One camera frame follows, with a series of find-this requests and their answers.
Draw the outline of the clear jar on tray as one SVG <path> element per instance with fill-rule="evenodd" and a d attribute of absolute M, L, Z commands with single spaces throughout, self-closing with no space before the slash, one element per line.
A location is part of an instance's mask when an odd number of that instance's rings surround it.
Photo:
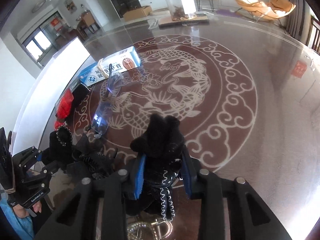
<path fill-rule="evenodd" d="M 209 18 L 206 14 L 197 13 L 194 0 L 165 0 L 170 16 L 158 20 L 159 28 L 173 25 L 207 24 Z"/>

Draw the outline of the brown cardboard carton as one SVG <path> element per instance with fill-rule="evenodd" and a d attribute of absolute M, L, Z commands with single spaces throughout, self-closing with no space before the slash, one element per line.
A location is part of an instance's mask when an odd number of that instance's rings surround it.
<path fill-rule="evenodd" d="M 123 18 L 125 20 L 125 22 L 129 22 L 132 20 L 136 20 L 139 18 L 144 18 L 146 16 L 148 16 L 150 14 L 150 12 L 152 12 L 152 7 L 148 6 L 143 6 L 137 9 L 133 9 L 130 11 L 127 11 L 124 15 Z"/>

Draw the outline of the black rectangular box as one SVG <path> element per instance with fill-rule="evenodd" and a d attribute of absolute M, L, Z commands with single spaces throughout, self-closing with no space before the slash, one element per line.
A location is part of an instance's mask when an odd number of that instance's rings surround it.
<path fill-rule="evenodd" d="M 62 93 L 55 104 L 55 110 L 58 110 L 58 107 L 63 99 L 70 101 L 68 99 L 68 91 L 71 92 L 73 100 L 71 101 L 71 109 L 75 109 L 82 100 L 89 94 L 89 88 L 82 83 L 79 79 L 74 80 Z"/>

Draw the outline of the orange lounge chair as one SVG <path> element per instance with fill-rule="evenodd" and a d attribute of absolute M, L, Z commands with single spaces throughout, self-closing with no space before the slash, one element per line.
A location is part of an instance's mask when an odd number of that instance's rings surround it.
<path fill-rule="evenodd" d="M 259 0 L 235 0 L 240 9 L 249 12 L 258 19 L 278 20 L 293 12 L 296 5 L 288 0 L 270 0 L 263 2 Z"/>

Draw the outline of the blue white ointment box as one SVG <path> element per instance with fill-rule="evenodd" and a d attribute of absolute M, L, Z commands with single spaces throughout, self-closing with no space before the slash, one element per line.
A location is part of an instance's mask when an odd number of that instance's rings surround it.
<path fill-rule="evenodd" d="M 109 76 L 126 72 L 140 67 L 140 65 L 141 59 L 134 46 L 131 46 L 89 65 L 80 72 L 78 78 L 89 87 L 104 79 L 108 79 Z"/>

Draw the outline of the black fuzzy hair clip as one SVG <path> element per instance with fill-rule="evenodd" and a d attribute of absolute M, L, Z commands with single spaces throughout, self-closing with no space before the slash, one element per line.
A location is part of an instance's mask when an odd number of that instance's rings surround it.
<path fill-rule="evenodd" d="M 172 221 L 175 209 L 172 184 L 181 178 L 182 151 L 185 139 L 180 121 L 171 115 L 150 115 L 146 131 L 134 139 L 130 148 L 144 156 L 143 186 L 136 200 L 126 200 L 126 213 L 135 216 L 142 211 Z"/>

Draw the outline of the red foil packet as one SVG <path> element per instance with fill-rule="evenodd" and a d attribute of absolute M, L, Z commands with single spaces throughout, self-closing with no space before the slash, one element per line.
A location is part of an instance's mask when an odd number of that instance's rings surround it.
<path fill-rule="evenodd" d="M 64 125 L 65 119 L 69 116 L 72 109 L 72 102 L 74 96 L 71 90 L 68 88 L 64 94 L 61 96 L 61 99 L 58 101 L 56 108 L 56 121 L 54 124 L 55 130 L 60 126 Z"/>

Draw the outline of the white cardboard box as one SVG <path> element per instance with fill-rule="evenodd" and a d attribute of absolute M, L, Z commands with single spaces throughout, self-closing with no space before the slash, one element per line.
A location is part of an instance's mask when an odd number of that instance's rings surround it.
<path fill-rule="evenodd" d="M 58 51 L 40 72 L 12 132 L 13 155 L 31 146 L 39 147 L 57 100 L 89 56 L 83 43 L 75 38 Z"/>

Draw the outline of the gold pearl hair claw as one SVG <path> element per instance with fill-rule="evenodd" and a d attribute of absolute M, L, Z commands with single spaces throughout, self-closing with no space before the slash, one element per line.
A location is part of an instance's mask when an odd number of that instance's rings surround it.
<path fill-rule="evenodd" d="M 167 239 L 173 231 L 172 222 L 156 218 L 154 222 L 137 221 L 127 226 L 127 239 Z"/>

